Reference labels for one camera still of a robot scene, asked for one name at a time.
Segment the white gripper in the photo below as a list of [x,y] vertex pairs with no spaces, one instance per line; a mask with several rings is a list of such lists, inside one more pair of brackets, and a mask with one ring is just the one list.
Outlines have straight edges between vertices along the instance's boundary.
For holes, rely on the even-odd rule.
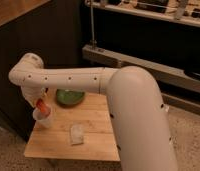
[[38,88],[38,87],[22,87],[21,92],[22,92],[24,99],[32,107],[36,106],[36,102],[38,99],[43,99],[46,95],[46,89]]

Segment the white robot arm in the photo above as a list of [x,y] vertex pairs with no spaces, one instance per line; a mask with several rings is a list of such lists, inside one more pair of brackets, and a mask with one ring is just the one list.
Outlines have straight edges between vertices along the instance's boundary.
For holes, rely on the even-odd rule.
[[178,171],[168,116],[155,78],[137,66],[46,69],[26,53],[9,71],[10,82],[34,104],[45,88],[103,94],[123,171]]

